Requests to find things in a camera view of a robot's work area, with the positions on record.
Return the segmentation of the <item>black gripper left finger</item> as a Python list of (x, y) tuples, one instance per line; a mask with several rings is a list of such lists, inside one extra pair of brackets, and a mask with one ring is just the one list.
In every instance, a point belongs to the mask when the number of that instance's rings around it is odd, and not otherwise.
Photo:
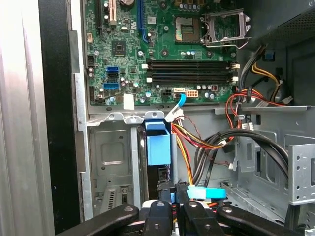
[(173, 231), (174, 186), (161, 186), (157, 200), (141, 208), (122, 204), (87, 220), (61, 236), (170, 236)]

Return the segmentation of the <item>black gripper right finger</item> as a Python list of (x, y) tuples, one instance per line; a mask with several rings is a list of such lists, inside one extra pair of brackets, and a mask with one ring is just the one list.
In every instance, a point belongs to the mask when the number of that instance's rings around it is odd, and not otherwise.
[(297, 231), (233, 205), (215, 211), (188, 195), (189, 187), (176, 185), (178, 224), (182, 236), (298, 236)]

